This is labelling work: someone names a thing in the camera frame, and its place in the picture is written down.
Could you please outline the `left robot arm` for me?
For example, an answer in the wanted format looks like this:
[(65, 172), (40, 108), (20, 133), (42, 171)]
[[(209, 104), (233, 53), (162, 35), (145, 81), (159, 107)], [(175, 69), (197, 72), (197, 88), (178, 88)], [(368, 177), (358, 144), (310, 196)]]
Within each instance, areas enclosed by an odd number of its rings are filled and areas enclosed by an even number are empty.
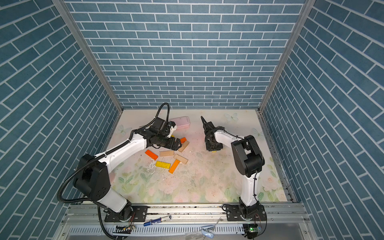
[(112, 149), (96, 156), (84, 155), (78, 165), (81, 170), (74, 176), (73, 186), (88, 201), (106, 209), (107, 213), (114, 215), (119, 221), (128, 221), (132, 216), (132, 204), (112, 187), (115, 169), (148, 147), (178, 150), (182, 143), (172, 136), (176, 129), (175, 122), (157, 117), (148, 127), (133, 130), (126, 141)]

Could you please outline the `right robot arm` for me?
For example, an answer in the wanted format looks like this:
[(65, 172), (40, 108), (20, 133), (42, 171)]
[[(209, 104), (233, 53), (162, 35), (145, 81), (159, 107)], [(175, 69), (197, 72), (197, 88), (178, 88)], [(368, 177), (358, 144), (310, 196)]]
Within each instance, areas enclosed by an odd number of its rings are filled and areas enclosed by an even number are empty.
[(240, 137), (229, 133), (224, 127), (214, 126), (201, 117), (205, 134), (206, 149), (209, 152), (220, 151), (224, 146), (232, 149), (235, 166), (243, 176), (242, 192), (237, 205), (223, 204), (222, 210), (227, 221), (267, 221), (264, 206), (257, 195), (258, 180), (265, 158), (252, 135)]

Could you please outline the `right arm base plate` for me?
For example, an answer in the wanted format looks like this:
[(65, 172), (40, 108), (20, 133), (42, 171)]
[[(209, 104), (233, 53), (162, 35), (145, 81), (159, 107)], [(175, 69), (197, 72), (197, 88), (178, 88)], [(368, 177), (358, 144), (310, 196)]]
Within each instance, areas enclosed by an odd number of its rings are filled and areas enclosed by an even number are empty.
[(246, 207), (244, 205), (223, 204), (222, 210), (226, 213), (228, 222), (239, 221), (266, 221), (267, 214), (265, 208), (260, 203)]

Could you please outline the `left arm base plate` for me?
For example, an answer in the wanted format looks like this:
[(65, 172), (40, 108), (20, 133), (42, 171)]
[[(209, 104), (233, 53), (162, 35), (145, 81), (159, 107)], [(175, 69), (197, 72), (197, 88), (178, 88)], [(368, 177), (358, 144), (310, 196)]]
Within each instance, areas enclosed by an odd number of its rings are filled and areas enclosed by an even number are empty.
[(143, 223), (146, 220), (148, 206), (127, 206), (119, 213), (107, 208), (103, 210), (106, 213), (105, 222), (107, 223), (128, 223), (139, 222)]

